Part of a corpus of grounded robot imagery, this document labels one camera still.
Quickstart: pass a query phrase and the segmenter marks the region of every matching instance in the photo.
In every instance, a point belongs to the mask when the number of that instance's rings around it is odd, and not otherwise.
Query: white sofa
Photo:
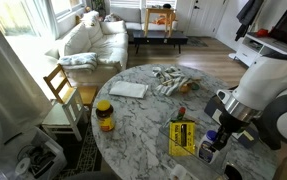
[[[89,69],[65,69],[73,86],[102,86],[111,77],[126,69],[128,35],[124,21],[83,21],[57,40],[46,55],[59,59],[84,52],[97,54],[98,65]]]
[[[144,30],[145,24],[145,11],[146,9],[139,8],[124,8],[124,7],[110,7],[110,13],[113,13],[119,16],[122,20],[125,21],[126,30],[129,35],[130,41],[133,41],[133,31],[134,30]],[[165,30],[165,25],[157,25],[152,23],[156,18],[159,17],[159,14],[152,13],[150,14],[149,19],[149,30]],[[172,24],[172,29],[177,30],[177,21],[174,21]]]

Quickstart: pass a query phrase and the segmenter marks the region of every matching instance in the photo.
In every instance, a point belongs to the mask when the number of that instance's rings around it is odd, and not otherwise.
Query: yellow box
[[[170,155],[186,156],[190,154],[195,154],[194,128],[194,121],[170,122]]]

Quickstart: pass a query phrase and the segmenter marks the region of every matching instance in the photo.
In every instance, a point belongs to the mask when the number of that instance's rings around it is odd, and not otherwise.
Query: cushion
[[[99,19],[99,13],[97,11],[90,11],[88,13],[85,13],[81,19],[81,21],[85,23],[90,23],[91,26],[94,26]]]
[[[103,38],[92,44],[92,48],[128,48],[128,35],[126,33],[105,35]]]
[[[100,23],[96,23],[94,26],[89,23],[85,23],[85,28],[91,43],[95,43],[103,37]]]
[[[127,30],[142,30],[141,23],[125,22],[125,26]]]
[[[106,48],[92,47],[91,52],[96,52],[98,55],[98,64],[121,64],[126,67],[127,49],[123,48]]]
[[[91,48],[89,34],[84,23],[75,26],[62,40],[59,54],[61,57],[87,52]]]
[[[114,13],[105,16],[104,19],[104,22],[116,22],[116,21],[122,21],[122,18],[120,18],[118,15]]]
[[[126,33],[124,21],[100,22],[103,34]]]
[[[110,7],[110,12],[125,22],[141,22],[141,10],[139,8]]]

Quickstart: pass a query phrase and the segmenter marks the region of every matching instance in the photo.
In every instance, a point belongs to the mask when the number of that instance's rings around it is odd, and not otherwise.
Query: chair backrest
[[[62,80],[59,81],[58,85],[54,87],[54,83],[52,82],[52,80],[58,79],[58,78],[60,78]],[[56,68],[48,76],[44,76],[43,79],[45,80],[45,82],[49,86],[49,88],[51,89],[51,91],[54,94],[57,101],[59,103],[63,104],[64,101],[60,95],[60,92],[62,91],[62,89],[64,87],[66,87],[66,85],[69,88],[72,88],[72,86],[71,86],[70,82],[68,81],[62,66],[60,64],[58,64],[56,66]]]
[[[71,124],[77,124],[85,111],[80,92],[75,88],[67,101],[63,104],[63,110]]]

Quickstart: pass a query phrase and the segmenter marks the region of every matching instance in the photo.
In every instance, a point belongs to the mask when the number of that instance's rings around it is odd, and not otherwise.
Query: yellow lid
[[[110,108],[110,102],[108,100],[101,100],[97,103],[97,109],[100,111],[106,111]]]

